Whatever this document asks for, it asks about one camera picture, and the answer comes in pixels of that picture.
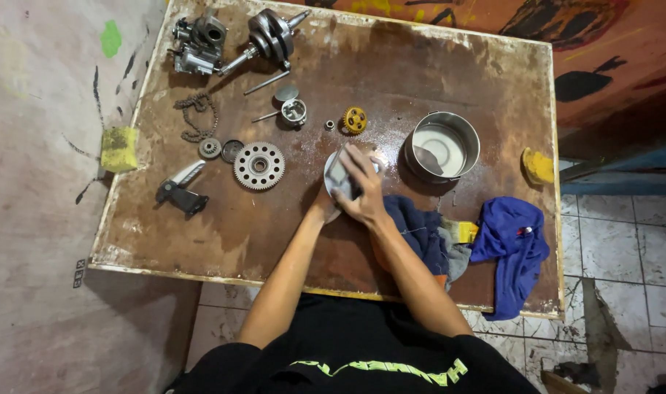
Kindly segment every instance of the painted wall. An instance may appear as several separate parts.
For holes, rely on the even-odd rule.
[[[184,363],[198,283],[81,267],[101,132],[129,123],[165,8],[0,0],[0,393],[158,393]]]
[[[666,0],[290,0],[552,42],[560,138],[666,88]]]

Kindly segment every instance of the hand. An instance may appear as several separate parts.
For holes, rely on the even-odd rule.
[[[381,180],[384,179],[384,173],[386,172],[383,162],[376,157],[364,155],[354,145],[346,144],[345,149],[355,163],[345,156],[341,156],[340,161],[355,181],[357,181],[357,184],[360,185],[363,194],[356,198],[355,201],[350,201],[340,191],[334,189],[332,193],[336,201],[343,207],[345,212],[355,220],[364,223],[368,228],[371,228],[375,224],[380,224],[386,219],[390,219],[384,208],[381,195]],[[378,173],[374,171],[373,162],[379,166]]]
[[[312,215],[317,215],[323,221],[323,224],[334,221],[340,215],[341,211],[336,207],[335,201],[328,195],[324,182],[321,182],[321,189],[318,191],[313,204],[311,204],[309,212]]]

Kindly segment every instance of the large gear with holes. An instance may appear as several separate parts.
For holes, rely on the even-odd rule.
[[[221,153],[221,143],[216,138],[205,138],[199,143],[199,154],[204,158],[215,158]]]
[[[360,107],[348,107],[343,113],[343,124],[350,134],[360,134],[367,127],[367,114]]]
[[[253,142],[244,146],[233,163],[236,178],[243,186],[265,190],[275,186],[285,172],[285,158],[269,142]]]

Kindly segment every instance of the blue cloth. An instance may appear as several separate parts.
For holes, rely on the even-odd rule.
[[[537,207],[513,197],[497,197],[481,207],[479,233],[471,262],[498,258],[494,312],[486,320],[508,320],[520,314],[539,278],[539,263],[549,256],[542,235],[545,217]],[[532,231],[521,229],[530,227]]]
[[[447,249],[437,233],[440,213],[416,209],[414,202],[404,196],[384,196],[384,208],[394,219],[396,228],[408,246],[423,260],[434,275],[447,275]]]

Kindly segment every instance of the brown table surface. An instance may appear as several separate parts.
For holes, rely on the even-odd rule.
[[[236,55],[236,45],[243,47],[247,20],[261,9],[291,17],[306,8],[237,0],[217,0],[214,6],[229,28],[226,58]],[[295,35],[292,74],[244,97],[244,90],[266,80],[275,67],[253,59],[226,78],[173,71],[167,53],[172,26],[203,10],[195,0],[175,0],[168,9],[132,120],[140,130],[139,168],[112,183],[90,267],[259,285],[318,191],[326,158],[352,140],[389,159],[384,192],[408,196],[421,210],[434,209],[439,196],[445,196],[441,213],[457,220],[476,221],[481,204],[496,196],[521,198],[541,209],[551,254],[523,314],[561,315],[558,183],[529,186],[520,164],[526,146],[557,156],[549,44],[311,8]],[[287,130],[276,119],[251,124],[251,118],[273,112],[272,96],[284,84],[295,84],[306,103],[302,130]],[[271,142],[283,152],[286,170],[275,187],[254,192],[241,186],[221,158],[207,162],[189,190],[210,196],[209,203],[187,221],[169,203],[156,206],[154,195],[166,177],[198,158],[197,145],[180,139],[187,125],[173,104],[202,91],[212,93],[219,109],[216,138]],[[324,131],[324,122],[340,119],[350,105],[368,114],[363,134]],[[479,161],[458,182],[422,183],[399,155],[404,139],[432,111],[457,113],[479,134]],[[209,112],[191,115],[202,126],[211,121]],[[491,310],[494,274],[495,262],[470,264],[450,294],[463,308]],[[367,231],[346,215],[323,228],[306,290],[377,300],[399,296],[390,275],[374,261]]]

